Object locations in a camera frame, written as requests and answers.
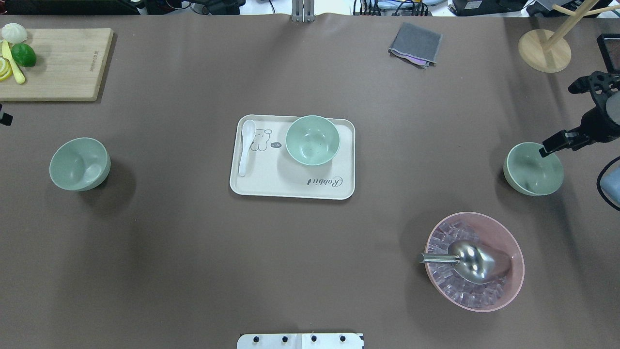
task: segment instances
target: green lime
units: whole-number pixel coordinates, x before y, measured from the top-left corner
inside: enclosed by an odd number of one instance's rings
[[[35,66],[37,64],[37,55],[32,47],[25,43],[16,43],[11,48],[11,55],[20,66]]]

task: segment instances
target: pink bowl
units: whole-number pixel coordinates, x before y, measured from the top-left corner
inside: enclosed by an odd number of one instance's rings
[[[495,219],[476,212],[459,212],[453,215],[449,215],[445,219],[443,219],[439,224],[433,228],[430,236],[428,237],[428,241],[426,244],[425,252],[428,251],[428,245],[430,244],[430,238],[433,235],[433,232],[439,227],[440,224],[446,222],[448,224],[452,224],[457,220],[461,220],[476,232],[480,237],[480,243],[483,245],[487,245],[489,247],[496,248],[500,251],[505,252],[512,259],[512,266],[508,275],[506,275],[506,284],[503,285],[504,295],[502,298],[498,299],[497,302],[492,306],[484,306],[482,308],[470,308],[463,306],[452,298],[448,297],[443,290],[437,285],[433,276],[431,275],[431,271],[428,267],[428,264],[425,265],[428,278],[430,282],[433,283],[434,287],[439,290],[439,292],[450,302],[456,304],[457,306],[471,310],[473,312],[492,312],[494,310],[501,309],[507,306],[512,300],[516,297],[516,295],[521,290],[521,286],[523,285],[523,279],[525,278],[525,263],[523,261],[523,254],[521,253],[521,249],[519,248],[519,244],[516,242],[515,238],[512,234],[504,227],[500,222],[497,222]]]

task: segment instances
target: green bowl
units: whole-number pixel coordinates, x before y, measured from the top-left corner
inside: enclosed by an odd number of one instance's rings
[[[298,162],[309,166],[322,165],[338,153],[340,135],[331,121],[308,115],[291,124],[286,132],[285,145]]]
[[[60,147],[50,162],[50,178],[59,188],[85,191],[101,184],[110,173],[110,155],[93,138],[76,138]]]
[[[504,161],[506,180],[516,191],[525,195],[542,196],[554,193],[564,181],[564,167],[556,154],[542,157],[543,146],[526,142],[515,145]]]

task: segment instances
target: wooden cutting board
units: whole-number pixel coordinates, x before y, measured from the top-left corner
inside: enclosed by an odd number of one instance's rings
[[[104,29],[27,29],[25,41],[37,64],[20,67],[26,82],[0,81],[0,101],[95,101],[110,52],[113,31]]]

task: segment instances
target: gray towel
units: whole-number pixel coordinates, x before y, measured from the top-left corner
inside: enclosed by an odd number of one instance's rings
[[[442,37],[431,30],[403,23],[388,51],[426,69],[431,63],[437,64]]]

